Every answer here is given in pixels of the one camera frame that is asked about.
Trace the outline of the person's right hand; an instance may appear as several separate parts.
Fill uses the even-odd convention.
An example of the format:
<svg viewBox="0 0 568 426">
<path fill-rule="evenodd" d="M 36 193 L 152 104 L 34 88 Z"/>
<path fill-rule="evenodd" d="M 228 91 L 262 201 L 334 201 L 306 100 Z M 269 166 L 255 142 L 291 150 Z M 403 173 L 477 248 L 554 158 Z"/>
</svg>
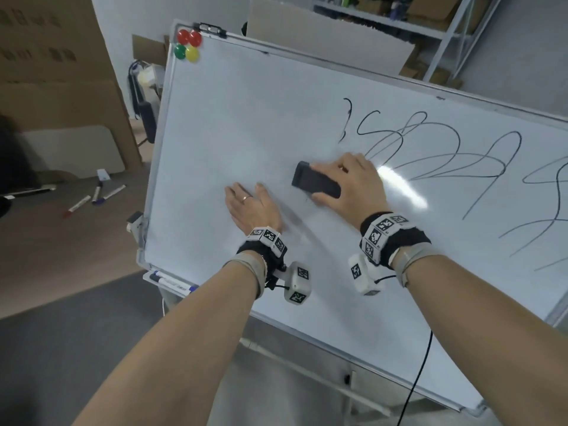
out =
<svg viewBox="0 0 568 426">
<path fill-rule="evenodd" d="M 341 187 L 339 208 L 330 208 L 355 229 L 376 212 L 392 212 L 375 166 L 363 154 L 345 153 L 337 161 L 310 166 Z"/>
</svg>

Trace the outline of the person's left hand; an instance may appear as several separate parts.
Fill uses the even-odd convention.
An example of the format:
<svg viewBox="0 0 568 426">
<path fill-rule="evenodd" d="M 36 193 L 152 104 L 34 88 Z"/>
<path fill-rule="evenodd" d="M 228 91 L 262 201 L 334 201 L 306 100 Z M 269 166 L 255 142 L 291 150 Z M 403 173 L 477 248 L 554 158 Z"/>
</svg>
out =
<svg viewBox="0 0 568 426">
<path fill-rule="evenodd" d="M 230 213 L 235 225 L 245 234 L 245 236 L 248 236 L 256 227 L 272 227 L 280 233 L 283 233 L 285 228 L 280 210 L 270 194 L 269 206 L 267 207 L 228 209 L 228 212 Z"/>
</svg>

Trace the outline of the black whiteboard eraser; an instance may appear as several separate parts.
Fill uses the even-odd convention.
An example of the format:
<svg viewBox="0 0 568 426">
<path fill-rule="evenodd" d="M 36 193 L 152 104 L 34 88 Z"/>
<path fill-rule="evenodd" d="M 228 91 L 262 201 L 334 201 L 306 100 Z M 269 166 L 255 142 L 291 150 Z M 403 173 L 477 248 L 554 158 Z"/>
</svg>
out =
<svg viewBox="0 0 568 426">
<path fill-rule="evenodd" d="M 335 199 L 341 195 L 341 187 L 337 182 L 315 171 L 306 161 L 299 161 L 296 165 L 291 185 L 309 194 L 324 193 Z"/>
</svg>

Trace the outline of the person's left forearm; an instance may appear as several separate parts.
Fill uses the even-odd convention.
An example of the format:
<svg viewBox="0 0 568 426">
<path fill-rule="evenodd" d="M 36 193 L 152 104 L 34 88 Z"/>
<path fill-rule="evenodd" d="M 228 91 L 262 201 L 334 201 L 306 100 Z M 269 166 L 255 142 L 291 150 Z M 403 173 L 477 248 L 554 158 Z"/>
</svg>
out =
<svg viewBox="0 0 568 426">
<path fill-rule="evenodd" d="M 72 426 L 206 426 L 264 270 L 256 253 L 227 262 L 136 344 Z"/>
</svg>

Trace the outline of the person's right forearm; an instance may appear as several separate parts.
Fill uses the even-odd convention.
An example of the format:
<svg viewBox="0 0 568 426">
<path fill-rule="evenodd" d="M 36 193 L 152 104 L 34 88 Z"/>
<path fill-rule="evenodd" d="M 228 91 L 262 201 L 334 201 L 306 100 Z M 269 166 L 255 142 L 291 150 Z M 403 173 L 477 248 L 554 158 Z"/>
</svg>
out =
<svg viewBox="0 0 568 426">
<path fill-rule="evenodd" d="M 430 329 L 503 426 L 568 426 L 568 336 L 445 256 L 406 268 Z"/>
</svg>

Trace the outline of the black left wrist tracker band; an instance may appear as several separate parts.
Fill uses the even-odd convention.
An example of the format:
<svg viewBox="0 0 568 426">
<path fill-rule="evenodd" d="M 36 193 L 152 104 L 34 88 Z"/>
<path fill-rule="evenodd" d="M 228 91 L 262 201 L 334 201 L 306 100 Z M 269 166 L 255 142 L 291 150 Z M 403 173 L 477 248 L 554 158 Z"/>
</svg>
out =
<svg viewBox="0 0 568 426">
<path fill-rule="evenodd" d="M 283 241 L 280 232 L 272 227 L 256 227 L 245 242 L 239 247 L 238 253 L 255 251 L 265 259 L 267 268 L 283 269 L 284 259 L 288 247 Z"/>
</svg>

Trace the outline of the black wrist tracker band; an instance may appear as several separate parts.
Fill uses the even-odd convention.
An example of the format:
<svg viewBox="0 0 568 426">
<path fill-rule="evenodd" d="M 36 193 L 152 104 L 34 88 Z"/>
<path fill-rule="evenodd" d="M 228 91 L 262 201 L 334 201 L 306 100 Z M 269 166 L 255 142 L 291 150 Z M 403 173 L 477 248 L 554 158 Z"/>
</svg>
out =
<svg viewBox="0 0 568 426">
<path fill-rule="evenodd" d="M 256 227 L 245 242 L 239 247 L 238 253 L 255 251 L 265 259 L 267 268 L 283 269 L 284 259 L 288 247 L 283 241 L 280 232 L 272 227 Z"/>
<path fill-rule="evenodd" d="M 359 248 L 374 266 L 391 270 L 394 255 L 404 247 L 431 243 L 428 236 L 401 214 L 376 212 L 360 225 Z"/>
</svg>

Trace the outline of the black right wrist tracker band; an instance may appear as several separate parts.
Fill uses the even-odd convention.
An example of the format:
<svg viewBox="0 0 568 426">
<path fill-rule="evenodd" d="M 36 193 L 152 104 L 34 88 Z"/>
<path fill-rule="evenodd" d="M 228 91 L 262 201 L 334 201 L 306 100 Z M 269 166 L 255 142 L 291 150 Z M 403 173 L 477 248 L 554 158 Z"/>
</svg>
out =
<svg viewBox="0 0 568 426">
<path fill-rule="evenodd" d="M 401 214 L 376 212 L 360 225 L 359 248 L 374 266 L 391 270 L 394 255 L 404 247 L 431 243 L 428 236 Z"/>
</svg>

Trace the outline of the white whiteboard with scribbles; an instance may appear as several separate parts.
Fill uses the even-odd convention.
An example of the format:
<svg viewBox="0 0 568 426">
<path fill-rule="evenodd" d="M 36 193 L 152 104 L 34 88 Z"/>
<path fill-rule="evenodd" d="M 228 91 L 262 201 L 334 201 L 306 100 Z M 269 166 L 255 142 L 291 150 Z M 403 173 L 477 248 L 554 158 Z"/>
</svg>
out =
<svg viewBox="0 0 568 426">
<path fill-rule="evenodd" d="M 394 278 L 358 294 L 358 231 L 291 185 L 299 161 L 360 152 L 439 251 L 551 326 L 568 315 L 568 118 L 202 35 L 198 62 L 167 55 L 140 266 L 203 283 L 243 242 L 223 188 L 261 182 L 285 221 L 286 263 L 307 265 L 312 293 L 296 306 L 269 291 L 251 315 L 410 387 L 425 319 Z"/>
</svg>

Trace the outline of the red capped marker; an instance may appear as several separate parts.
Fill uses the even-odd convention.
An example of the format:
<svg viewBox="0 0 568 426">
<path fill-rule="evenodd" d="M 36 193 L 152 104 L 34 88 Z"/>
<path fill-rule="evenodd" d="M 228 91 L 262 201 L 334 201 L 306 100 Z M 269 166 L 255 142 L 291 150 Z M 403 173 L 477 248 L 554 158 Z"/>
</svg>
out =
<svg viewBox="0 0 568 426">
<path fill-rule="evenodd" d="M 84 198 L 82 198 L 80 201 L 78 201 L 77 203 L 75 203 L 72 207 L 68 208 L 64 214 L 63 214 L 63 218 L 68 218 L 70 215 L 72 215 L 76 210 L 78 210 L 79 208 L 81 208 L 82 206 L 84 206 L 86 203 L 88 203 L 89 201 L 91 201 L 91 195 L 87 195 Z"/>
</svg>

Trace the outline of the beige cardboard sheet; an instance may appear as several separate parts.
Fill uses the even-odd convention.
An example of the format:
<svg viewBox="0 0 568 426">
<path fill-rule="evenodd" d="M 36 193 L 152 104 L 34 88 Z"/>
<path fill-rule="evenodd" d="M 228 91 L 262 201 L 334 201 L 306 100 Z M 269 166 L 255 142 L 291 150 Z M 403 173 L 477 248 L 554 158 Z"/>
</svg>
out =
<svg viewBox="0 0 568 426">
<path fill-rule="evenodd" d="M 248 13 L 247 37 L 374 73 L 399 75 L 419 53 L 379 30 L 281 1 L 250 0 Z"/>
</svg>

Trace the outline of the white rounded panel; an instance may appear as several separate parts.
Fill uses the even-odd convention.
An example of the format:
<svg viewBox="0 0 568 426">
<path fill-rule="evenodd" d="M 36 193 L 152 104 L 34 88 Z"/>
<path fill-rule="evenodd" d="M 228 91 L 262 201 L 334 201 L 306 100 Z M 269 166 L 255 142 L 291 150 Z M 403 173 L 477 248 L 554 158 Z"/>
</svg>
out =
<svg viewBox="0 0 568 426">
<path fill-rule="evenodd" d="M 98 169 L 123 172 L 125 165 L 109 128 L 92 125 L 43 129 L 17 134 L 34 171 L 60 171 L 83 179 Z"/>
</svg>

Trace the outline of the grey metal shelf rack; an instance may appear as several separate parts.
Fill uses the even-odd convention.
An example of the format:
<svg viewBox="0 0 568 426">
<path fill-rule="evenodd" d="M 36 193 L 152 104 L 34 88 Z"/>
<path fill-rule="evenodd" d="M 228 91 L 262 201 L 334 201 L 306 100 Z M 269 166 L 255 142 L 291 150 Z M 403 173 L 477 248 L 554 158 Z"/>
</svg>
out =
<svg viewBox="0 0 568 426">
<path fill-rule="evenodd" d="M 314 12 L 413 44 L 401 75 L 459 88 L 474 46 L 502 0 L 313 0 Z"/>
</svg>

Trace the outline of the large brown cardboard boxes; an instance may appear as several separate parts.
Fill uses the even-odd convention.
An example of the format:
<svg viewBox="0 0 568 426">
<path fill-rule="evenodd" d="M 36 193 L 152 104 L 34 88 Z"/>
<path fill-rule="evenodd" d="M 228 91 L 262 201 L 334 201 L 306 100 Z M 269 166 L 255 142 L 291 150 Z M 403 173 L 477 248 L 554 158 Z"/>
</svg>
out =
<svg viewBox="0 0 568 426">
<path fill-rule="evenodd" d="M 101 125 L 142 166 L 92 0 L 0 0 L 0 114 L 20 132 Z"/>
</svg>

